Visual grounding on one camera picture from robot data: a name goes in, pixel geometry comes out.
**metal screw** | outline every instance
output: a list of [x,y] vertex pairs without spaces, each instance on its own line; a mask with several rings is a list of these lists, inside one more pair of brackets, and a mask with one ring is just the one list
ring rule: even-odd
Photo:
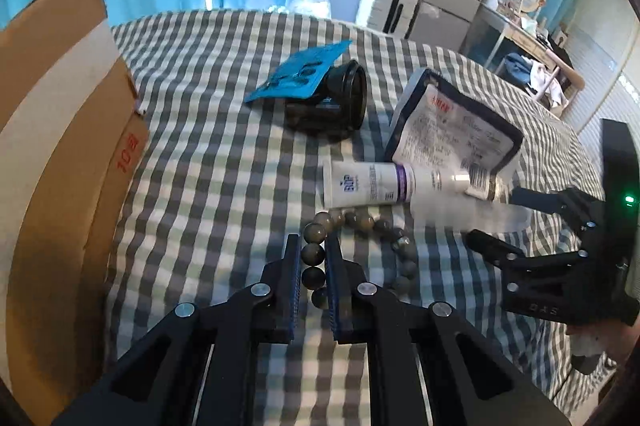
[[193,303],[181,303],[175,308],[175,315],[179,318],[188,318],[196,311]]
[[447,316],[451,316],[451,312],[452,312],[451,305],[449,305],[448,303],[444,303],[443,301],[439,301],[435,303],[431,308],[431,310],[433,310],[433,313],[436,316],[440,316],[441,318],[446,318]]
[[265,283],[257,283],[251,287],[251,294],[254,296],[266,296],[271,292],[271,287]]
[[378,288],[368,281],[358,285],[358,292],[363,296],[373,296],[377,290]]

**plaid fabric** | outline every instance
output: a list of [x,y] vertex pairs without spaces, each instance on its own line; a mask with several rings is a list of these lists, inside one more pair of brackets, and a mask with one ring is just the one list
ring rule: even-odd
[[[373,161],[383,154],[393,108],[417,67],[433,67],[460,91],[522,129],[514,185],[540,191],[578,186],[602,196],[572,130],[478,64],[450,51],[383,38],[339,22],[238,11],[159,14],[114,28],[140,90],[150,129],[115,236],[108,296],[108,362],[177,303],[208,306],[260,278],[280,258],[287,233],[322,208],[324,157]],[[338,144],[283,127],[280,102],[242,104],[289,54],[350,38],[342,57],[370,79],[362,129]],[[412,230],[419,251],[414,304],[446,300],[567,414],[604,376],[570,374],[564,326],[507,313],[497,269],[465,248],[459,233],[414,229],[407,206],[372,210]],[[502,236],[528,254],[571,250],[559,217],[535,213],[531,227]],[[345,258],[389,282],[387,246],[341,234]],[[265,345],[258,366],[256,424],[368,424],[366,348],[337,345],[329,320],[301,294],[295,340]]]

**white suitcase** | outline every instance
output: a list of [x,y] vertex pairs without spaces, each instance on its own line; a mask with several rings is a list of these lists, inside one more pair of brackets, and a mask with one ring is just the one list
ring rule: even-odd
[[407,38],[418,0],[360,0],[356,24]]

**blue logo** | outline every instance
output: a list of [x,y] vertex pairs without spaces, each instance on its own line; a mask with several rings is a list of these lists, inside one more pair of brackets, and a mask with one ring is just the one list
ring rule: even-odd
[[340,181],[340,186],[344,191],[355,191],[356,190],[356,182],[357,178],[352,177],[351,175],[345,175],[342,177]]

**hand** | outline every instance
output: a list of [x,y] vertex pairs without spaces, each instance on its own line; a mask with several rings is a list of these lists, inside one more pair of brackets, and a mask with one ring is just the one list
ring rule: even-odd
[[619,320],[605,320],[589,325],[567,325],[566,334],[588,334],[598,340],[607,355],[615,362],[624,363],[640,337],[640,316],[633,327]]

